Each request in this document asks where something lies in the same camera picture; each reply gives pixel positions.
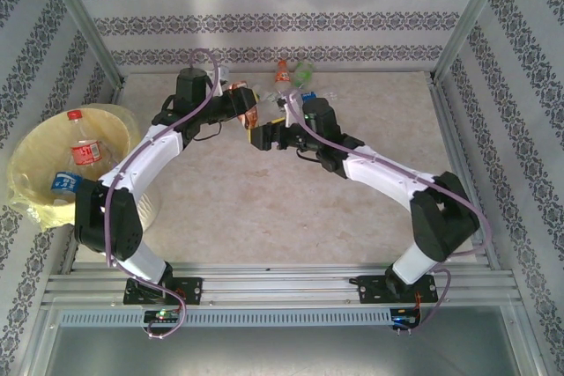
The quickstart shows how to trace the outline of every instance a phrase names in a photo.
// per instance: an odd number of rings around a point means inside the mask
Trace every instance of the beige floor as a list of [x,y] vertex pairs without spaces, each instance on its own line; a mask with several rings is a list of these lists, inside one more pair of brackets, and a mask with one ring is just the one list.
[[[121,104],[143,129],[174,93],[175,78],[128,77]],[[272,74],[230,79],[267,87]],[[330,98],[343,132],[415,169],[449,169],[423,73],[317,73],[312,87]],[[256,150],[237,121],[192,143],[156,181],[162,209],[144,240],[170,262],[389,263],[412,243],[410,214],[399,204],[293,150]],[[80,248],[77,260],[101,257]]]

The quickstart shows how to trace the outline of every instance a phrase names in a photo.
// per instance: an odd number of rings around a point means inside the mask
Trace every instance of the bottle cap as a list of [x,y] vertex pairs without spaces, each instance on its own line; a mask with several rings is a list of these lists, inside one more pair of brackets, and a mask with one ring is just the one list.
[[80,119],[82,118],[82,112],[79,110],[71,110],[67,112],[67,116],[69,117],[69,120]]

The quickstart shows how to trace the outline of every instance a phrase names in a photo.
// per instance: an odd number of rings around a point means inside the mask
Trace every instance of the patterned wallpaper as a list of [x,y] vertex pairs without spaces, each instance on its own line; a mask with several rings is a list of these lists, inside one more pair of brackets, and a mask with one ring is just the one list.
[[6,206],[5,171],[18,141],[70,107],[113,92],[62,0],[0,0],[0,375],[17,374],[70,230],[40,232]]
[[488,0],[443,81],[503,265],[564,373],[564,0]]
[[233,70],[431,70],[469,0],[83,0],[120,71],[179,70],[211,48]]

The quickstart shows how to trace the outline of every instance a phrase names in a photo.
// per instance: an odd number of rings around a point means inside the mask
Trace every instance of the enclosure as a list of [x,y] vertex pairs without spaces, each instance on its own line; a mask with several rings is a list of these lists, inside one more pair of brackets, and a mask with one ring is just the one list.
[[397,337],[390,305],[361,304],[349,279],[382,275],[411,245],[409,212],[293,151],[256,150],[227,122],[156,179],[144,241],[203,279],[177,340],[158,344],[140,328],[152,309],[122,303],[127,277],[71,227],[41,232],[10,209],[3,180],[0,374],[564,373],[564,0],[0,4],[3,173],[63,110],[115,103],[147,130],[194,48],[250,86],[271,85],[279,58],[307,58],[344,132],[452,171],[493,227],[486,251],[447,261],[429,327]]

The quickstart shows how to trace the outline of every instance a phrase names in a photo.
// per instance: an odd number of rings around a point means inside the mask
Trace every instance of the yellow bin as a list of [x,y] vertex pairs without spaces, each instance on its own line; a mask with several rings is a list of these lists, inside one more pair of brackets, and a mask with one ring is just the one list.
[[[98,138],[114,146],[120,160],[141,141],[137,120],[125,107],[92,104],[80,110]],[[50,192],[54,172],[64,169],[69,157],[68,128],[66,112],[47,119],[21,140],[8,162],[8,204],[29,216],[43,231],[74,224],[74,203],[54,205]],[[152,184],[137,205],[144,229],[151,225],[159,208],[160,193]]]

